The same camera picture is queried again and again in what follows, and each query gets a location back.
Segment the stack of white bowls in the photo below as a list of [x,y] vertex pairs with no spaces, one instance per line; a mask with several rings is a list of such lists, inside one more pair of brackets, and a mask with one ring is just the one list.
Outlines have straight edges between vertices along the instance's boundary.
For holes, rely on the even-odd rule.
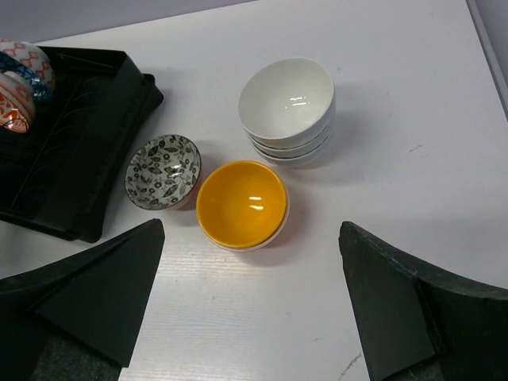
[[332,140],[335,87],[316,61],[289,58],[258,71],[245,85],[238,114],[256,152],[270,163],[301,166]]

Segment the white table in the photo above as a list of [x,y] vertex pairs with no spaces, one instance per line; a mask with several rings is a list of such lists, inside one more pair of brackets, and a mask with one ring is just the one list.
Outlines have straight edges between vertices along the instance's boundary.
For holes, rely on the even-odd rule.
[[[367,380],[363,358],[341,376],[361,351],[337,246],[344,220],[508,287],[508,123],[464,0],[261,0],[48,44],[127,51],[166,94],[135,145],[184,134],[206,173],[259,160],[237,97],[264,65],[307,56],[337,85],[333,147],[310,169],[279,170],[292,211],[270,248],[224,252],[193,210],[137,209],[118,179],[103,240],[153,217],[167,235],[121,379]],[[89,247],[6,223],[0,239],[0,276]]]

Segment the bowl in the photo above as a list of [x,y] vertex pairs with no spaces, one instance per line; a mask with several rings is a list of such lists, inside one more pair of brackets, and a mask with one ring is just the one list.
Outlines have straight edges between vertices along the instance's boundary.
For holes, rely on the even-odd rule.
[[258,150],[277,159],[293,159],[298,156],[306,155],[307,153],[312,152],[314,149],[319,147],[335,127],[333,125],[333,120],[335,119],[335,106],[330,109],[330,112],[327,113],[327,115],[328,119],[326,120],[325,128],[313,140],[305,143],[304,145],[300,145],[299,147],[286,149],[270,148],[253,139],[250,139],[250,141],[252,145],[254,145]]
[[205,234],[232,249],[265,242],[281,226],[286,209],[282,180],[255,161],[235,161],[218,168],[203,183],[196,203]]
[[0,69],[13,71],[33,88],[36,101],[48,101],[55,89],[56,77],[49,58],[29,42],[0,39]]
[[262,248],[262,247],[266,246],[267,244],[272,242],[279,235],[279,233],[282,231],[282,229],[284,228],[284,225],[287,222],[287,218],[289,217],[290,204],[291,204],[290,199],[289,199],[289,192],[287,190],[286,190],[286,197],[287,197],[286,213],[284,214],[283,221],[281,222],[281,224],[279,225],[277,230],[267,240],[261,242],[260,244],[257,244],[256,246],[252,246],[250,248],[230,248],[228,246],[223,246],[221,244],[218,244],[215,241],[212,241],[212,242],[219,248],[223,248],[224,250],[228,250],[229,252],[252,252],[254,250],[257,250],[258,248]]
[[12,71],[0,73],[0,126],[26,133],[36,114],[32,88]]
[[333,129],[330,130],[329,135],[325,136],[324,141],[320,145],[318,145],[314,150],[312,150],[311,152],[308,152],[305,155],[291,157],[291,158],[284,158],[284,159],[281,159],[279,157],[270,156],[267,153],[264,153],[263,151],[261,151],[254,144],[252,146],[256,150],[257,154],[259,156],[261,156],[263,159],[265,159],[270,164],[280,165],[280,166],[285,166],[285,167],[302,167],[302,166],[310,164],[314,160],[316,160],[326,150],[326,148],[331,144],[332,140],[333,140]]
[[201,155],[180,135],[164,135],[139,148],[125,173],[125,190],[145,210],[178,209],[192,199],[201,178]]
[[258,71],[241,91],[238,115],[247,134],[271,148],[313,140],[335,104],[333,78],[307,58],[276,61]]

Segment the black tray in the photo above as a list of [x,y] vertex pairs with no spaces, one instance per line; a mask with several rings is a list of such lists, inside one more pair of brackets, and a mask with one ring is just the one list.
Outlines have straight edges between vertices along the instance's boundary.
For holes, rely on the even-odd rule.
[[42,49],[56,89],[26,134],[0,129],[0,219],[95,242],[130,145],[163,95],[124,52]]

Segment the black and white floral bowl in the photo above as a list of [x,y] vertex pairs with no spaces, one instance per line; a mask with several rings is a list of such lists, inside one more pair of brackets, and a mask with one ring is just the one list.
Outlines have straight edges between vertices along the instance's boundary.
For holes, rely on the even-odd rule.
[[196,145],[180,135],[163,135],[134,154],[125,173],[125,190],[142,209],[178,209],[192,198],[200,176]]

